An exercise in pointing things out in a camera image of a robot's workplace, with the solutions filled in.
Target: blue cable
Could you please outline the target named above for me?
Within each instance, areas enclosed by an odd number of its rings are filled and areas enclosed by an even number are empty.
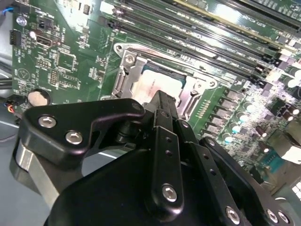
[[[2,14],[5,15],[6,12],[12,12],[13,10],[14,10],[14,8],[8,7],[8,8],[6,8],[6,9],[4,9],[4,10],[2,11]]]

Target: chip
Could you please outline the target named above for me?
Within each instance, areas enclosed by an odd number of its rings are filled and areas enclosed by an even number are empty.
[[[246,134],[247,132],[248,130],[246,128],[241,128],[239,133]]]

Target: black metal bracket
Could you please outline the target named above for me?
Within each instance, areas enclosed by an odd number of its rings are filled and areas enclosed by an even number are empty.
[[[235,188],[235,201],[244,210],[252,225],[294,225],[292,218],[252,176],[214,140],[206,137],[199,142],[208,148],[214,161],[223,169],[228,187]]]
[[[145,110],[132,99],[35,107],[24,113],[19,137],[27,149],[61,168],[70,169],[79,166],[91,149],[94,131],[100,131],[103,138],[114,123],[138,120],[144,114]],[[41,126],[39,119],[43,116],[53,118],[55,126]],[[70,131],[82,136],[80,144],[66,140]]]
[[[174,98],[158,91],[145,109],[121,99],[26,111],[11,169],[50,206],[56,200],[49,226],[98,225],[103,212],[119,216],[116,208],[123,218],[109,217],[106,225],[125,219],[123,224],[131,225],[294,225],[218,143],[196,139],[191,126],[178,118]],[[41,125],[42,117],[54,121]],[[81,139],[68,141],[70,131]],[[132,151],[81,178],[85,157],[118,144]],[[57,196],[49,198],[39,170],[47,183],[53,182]],[[69,179],[61,183],[54,173]]]

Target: cable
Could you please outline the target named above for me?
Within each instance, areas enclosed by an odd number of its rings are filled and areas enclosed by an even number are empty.
[[[5,15],[6,12],[12,12],[12,11],[14,11],[14,8],[12,8],[12,7],[7,7],[6,9],[2,10],[1,14]]]
[[[0,79],[0,83],[3,84],[3,83],[12,83],[13,79],[10,78],[10,79]]]
[[[9,111],[10,113],[15,113],[15,111],[14,111],[12,105],[8,106],[8,111]]]
[[[0,143],[4,143],[4,142],[7,142],[7,141],[9,141],[9,140],[12,140],[12,139],[14,139],[15,137],[16,137],[16,134],[11,135],[11,136],[9,136],[9,137],[7,137],[7,138],[0,139]]]
[[[9,123],[9,122],[6,122],[6,121],[1,121],[0,120],[0,124],[4,124],[4,125],[11,126],[11,127],[14,127],[14,128],[19,128],[19,126],[15,125],[15,124],[12,124],[12,123]]]

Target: motherboard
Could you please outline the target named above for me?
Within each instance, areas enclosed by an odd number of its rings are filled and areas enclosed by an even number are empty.
[[[19,0],[10,44],[16,113],[162,90],[269,190],[301,164],[299,0]]]

